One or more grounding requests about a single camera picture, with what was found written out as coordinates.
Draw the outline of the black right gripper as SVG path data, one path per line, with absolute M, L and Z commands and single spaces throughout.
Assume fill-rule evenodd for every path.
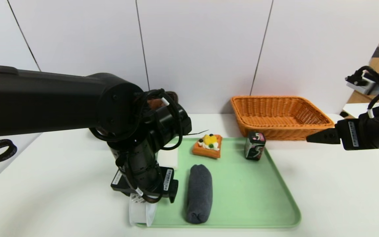
M 340 144 L 345 150 L 379 149 L 379 117 L 362 114 L 356 119 L 340 120 L 336 128 L 308 135 L 306 141 L 315 144 Z

